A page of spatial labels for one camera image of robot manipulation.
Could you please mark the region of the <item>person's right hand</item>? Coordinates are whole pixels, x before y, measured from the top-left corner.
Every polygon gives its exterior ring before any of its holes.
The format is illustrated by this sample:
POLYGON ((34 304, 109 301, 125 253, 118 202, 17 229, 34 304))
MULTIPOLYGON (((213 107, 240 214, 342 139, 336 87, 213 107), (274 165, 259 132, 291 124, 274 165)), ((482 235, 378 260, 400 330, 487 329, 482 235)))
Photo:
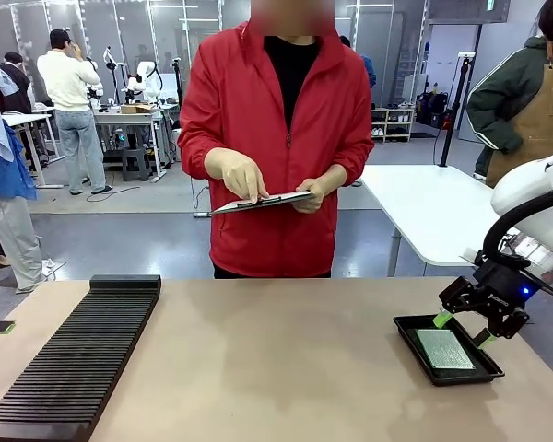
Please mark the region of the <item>person's right hand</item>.
POLYGON ((226 187, 241 200, 255 204, 269 197, 262 172, 251 158, 238 152, 228 153, 222 160, 221 173, 226 187))

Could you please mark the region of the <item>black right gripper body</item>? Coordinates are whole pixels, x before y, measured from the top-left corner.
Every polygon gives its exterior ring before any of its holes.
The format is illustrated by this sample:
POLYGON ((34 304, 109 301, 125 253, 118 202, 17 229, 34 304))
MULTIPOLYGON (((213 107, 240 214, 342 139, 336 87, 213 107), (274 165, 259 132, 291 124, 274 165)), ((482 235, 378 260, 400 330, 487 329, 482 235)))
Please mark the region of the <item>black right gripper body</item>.
POLYGON ((480 299, 478 311, 490 318, 507 316, 517 308, 524 309, 526 302, 540 290, 541 285, 524 272, 513 270, 490 260, 473 273, 477 281, 476 295, 480 299))

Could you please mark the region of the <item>person's left hand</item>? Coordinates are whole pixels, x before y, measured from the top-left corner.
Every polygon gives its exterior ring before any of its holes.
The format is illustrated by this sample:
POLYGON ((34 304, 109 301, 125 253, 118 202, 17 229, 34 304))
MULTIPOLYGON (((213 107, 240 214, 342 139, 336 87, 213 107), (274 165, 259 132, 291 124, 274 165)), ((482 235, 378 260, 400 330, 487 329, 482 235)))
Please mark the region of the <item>person's left hand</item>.
POLYGON ((295 210, 302 214, 314 214, 322 206, 327 195, 327 186, 323 179, 307 179, 297 189, 297 192, 309 192, 312 196, 292 203, 295 210))

